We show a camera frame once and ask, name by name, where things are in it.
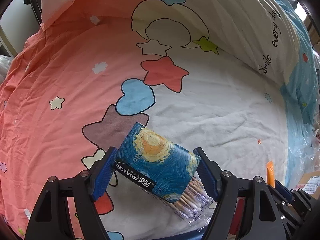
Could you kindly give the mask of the clear plastic bag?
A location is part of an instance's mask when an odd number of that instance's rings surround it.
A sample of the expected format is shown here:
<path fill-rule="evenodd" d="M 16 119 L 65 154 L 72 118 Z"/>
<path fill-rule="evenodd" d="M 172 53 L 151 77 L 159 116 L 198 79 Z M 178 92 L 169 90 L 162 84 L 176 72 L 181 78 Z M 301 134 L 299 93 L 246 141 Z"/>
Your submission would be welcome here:
<path fill-rule="evenodd" d="M 294 124 L 287 126 L 288 147 L 285 186 L 294 188 L 303 174 L 315 170 L 316 153 L 319 140 L 310 124 Z"/>

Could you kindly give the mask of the brown cardboard box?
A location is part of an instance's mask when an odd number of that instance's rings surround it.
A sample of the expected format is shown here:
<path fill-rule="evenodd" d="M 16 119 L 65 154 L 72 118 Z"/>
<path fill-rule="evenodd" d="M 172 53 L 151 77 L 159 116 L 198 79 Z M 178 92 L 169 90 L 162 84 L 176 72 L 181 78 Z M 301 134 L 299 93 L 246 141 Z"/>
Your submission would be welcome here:
<path fill-rule="evenodd" d="M 316 200 L 319 198 L 320 171 L 303 174 L 294 190 L 302 189 Z"/>

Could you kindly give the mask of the cotton swab bag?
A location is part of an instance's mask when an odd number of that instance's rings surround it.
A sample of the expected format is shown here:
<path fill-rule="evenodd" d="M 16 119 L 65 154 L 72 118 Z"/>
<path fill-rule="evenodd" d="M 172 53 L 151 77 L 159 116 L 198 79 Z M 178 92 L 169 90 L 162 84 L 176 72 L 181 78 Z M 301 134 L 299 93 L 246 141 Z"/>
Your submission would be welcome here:
<path fill-rule="evenodd" d="M 144 192 L 160 200 L 191 227 L 207 226 L 216 207 L 216 202 L 208 196 L 202 181 L 196 176 L 193 176 L 180 199 L 174 203 L 166 202 L 146 190 Z"/>

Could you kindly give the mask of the orange tube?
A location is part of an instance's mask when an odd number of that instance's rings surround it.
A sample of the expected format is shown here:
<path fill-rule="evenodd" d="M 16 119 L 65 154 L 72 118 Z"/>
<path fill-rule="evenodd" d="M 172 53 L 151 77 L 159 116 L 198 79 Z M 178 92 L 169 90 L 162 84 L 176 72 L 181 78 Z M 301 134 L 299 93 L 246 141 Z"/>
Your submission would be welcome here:
<path fill-rule="evenodd" d="M 266 175 L 267 175 L 267 185 L 275 187 L 274 164 L 272 160 L 266 164 Z"/>

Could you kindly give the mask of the starry night tissue pack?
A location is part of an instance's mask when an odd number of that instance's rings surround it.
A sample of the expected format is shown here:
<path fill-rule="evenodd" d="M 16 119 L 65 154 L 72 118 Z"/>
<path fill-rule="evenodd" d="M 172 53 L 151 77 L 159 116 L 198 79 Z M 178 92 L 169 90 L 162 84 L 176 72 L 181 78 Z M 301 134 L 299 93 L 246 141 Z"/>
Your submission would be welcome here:
<path fill-rule="evenodd" d="M 117 152 L 115 170 L 151 194 L 175 203 L 200 161 L 198 154 L 137 122 Z"/>

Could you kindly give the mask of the star patterned bed sheet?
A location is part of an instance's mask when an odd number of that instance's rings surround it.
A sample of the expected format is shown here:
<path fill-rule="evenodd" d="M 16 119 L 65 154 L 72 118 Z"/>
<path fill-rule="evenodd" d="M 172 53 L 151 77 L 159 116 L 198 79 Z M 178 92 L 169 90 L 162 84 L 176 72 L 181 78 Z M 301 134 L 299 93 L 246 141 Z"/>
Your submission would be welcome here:
<path fill-rule="evenodd" d="M 42 24 L 1 84 L 1 217 L 24 239 L 51 176 L 74 177 L 135 123 L 235 176 L 285 183 L 289 122 L 315 122 L 318 79 L 280 85 L 219 49 L 184 48 L 184 25 L 131 28 L 145 0 L 42 0 Z M 315 67 L 319 61 L 312 48 Z"/>

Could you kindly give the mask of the star patterned pillow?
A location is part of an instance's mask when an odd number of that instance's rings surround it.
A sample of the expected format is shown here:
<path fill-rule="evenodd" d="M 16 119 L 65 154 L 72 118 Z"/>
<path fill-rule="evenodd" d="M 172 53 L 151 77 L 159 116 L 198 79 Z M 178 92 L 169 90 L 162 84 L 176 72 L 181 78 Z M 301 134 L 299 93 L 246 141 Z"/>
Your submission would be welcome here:
<path fill-rule="evenodd" d="M 184 25 L 184 48 L 222 49 L 280 85 L 316 81 L 310 38 L 289 0 L 145 0 L 131 28 L 151 39 L 160 20 Z"/>

